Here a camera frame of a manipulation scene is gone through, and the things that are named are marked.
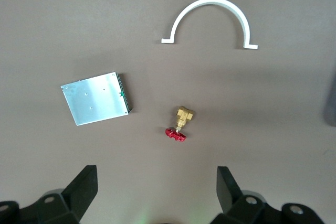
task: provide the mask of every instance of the brass fitting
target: brass fitting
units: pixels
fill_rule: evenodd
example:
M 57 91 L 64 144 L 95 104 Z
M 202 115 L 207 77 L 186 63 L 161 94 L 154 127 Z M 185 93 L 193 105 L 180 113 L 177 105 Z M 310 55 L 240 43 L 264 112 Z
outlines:
M 189 122 L 191 120 L 191 118 L 193 117 L 194 115 L 194 111 L 192 110 L 188 110 L 186 109 L 185 107 L 183 106 L 180 106 L 179 107 L 179 110 L 177 111 L 177 120 L 176 120 L 176 131 L 180 131 L 181 128 L 183 126 L 185 126 L 185 124 L 187 122 Z

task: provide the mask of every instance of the white arch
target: white arch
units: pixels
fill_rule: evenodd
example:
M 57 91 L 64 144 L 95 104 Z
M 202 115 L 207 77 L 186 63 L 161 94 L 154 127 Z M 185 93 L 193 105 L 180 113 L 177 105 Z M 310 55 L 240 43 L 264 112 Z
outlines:
M 172 44 L 174 43 L 175 32 L 177 29 L 178 24 L 180 23 L 181 19 L 191 10 L 200 7 L 202 5 L 219 5 L 224 7 L 225 9 L 230 10 L 239 20 L 244 33 L 244 44 L 243 47 L 246 49 L 258 49 L 258 45 L 251 45 L 250 44 L 250 26 L 248 25 L 247 19 L 244 13 L 236 6 L 235 4 L 231 3 L 228 0 L 198 0 L 193 2 L 192 4 L 188 5 L 177 17 L 174 22 L 172 31 L 170 33 L 169 39 L 161 39 L 161 43 L 165 44 Z

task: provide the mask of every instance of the brass valve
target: brass valve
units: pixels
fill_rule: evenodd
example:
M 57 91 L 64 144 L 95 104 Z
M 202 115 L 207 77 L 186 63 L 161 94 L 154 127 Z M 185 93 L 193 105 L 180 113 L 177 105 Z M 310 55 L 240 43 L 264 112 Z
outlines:
M 182 127 L 185 126 L 187 122 L 189 122 L 194 115 L 194 111 L 188 110 L 183 106 L 179 107 L 179 110 L 177 111 L 177 120 L 176 120 L 176 132 L 180 131 Z

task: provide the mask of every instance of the white plastic bracket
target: white plastic bracket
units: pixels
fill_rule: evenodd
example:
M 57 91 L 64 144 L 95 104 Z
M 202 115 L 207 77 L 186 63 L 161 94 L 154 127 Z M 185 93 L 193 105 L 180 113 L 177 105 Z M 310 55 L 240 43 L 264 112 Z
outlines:
M 248 21 L 244 15 L 244 13 L 236 6 L 235 4 L 231 3 L 228 0 L 198 0 L 193 2 L 192 4 L 188 5 L 177 17 L 174 22 L 172 31 L 170 33 L 169 39 L 161 39 L 161 43 L 164 44 L 173 44 L 175 38 L 175 32 L 177 29 L 178 24 L 180 23 L 181 19 L 191 10 L 203 6 L 203 5 L 218 5 L 224 7 L 231 11 L 239 20 L 244 33 L 244 44 L 243 47 L 246 49 L 258 49 L 258 45 L 251 45 L 250 44 L 250 26 L 248 25 Z

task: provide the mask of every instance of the red valve handle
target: red valve handle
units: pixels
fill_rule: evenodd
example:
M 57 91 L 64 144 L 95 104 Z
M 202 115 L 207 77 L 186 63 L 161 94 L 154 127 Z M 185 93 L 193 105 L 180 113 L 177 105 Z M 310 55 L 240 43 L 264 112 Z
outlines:
M 173 129 L 166 129 L 166 135 L 170 138 L 175 138 L 176 141 L 183 142 L 187 137 L 180 132 L 176 132 Z

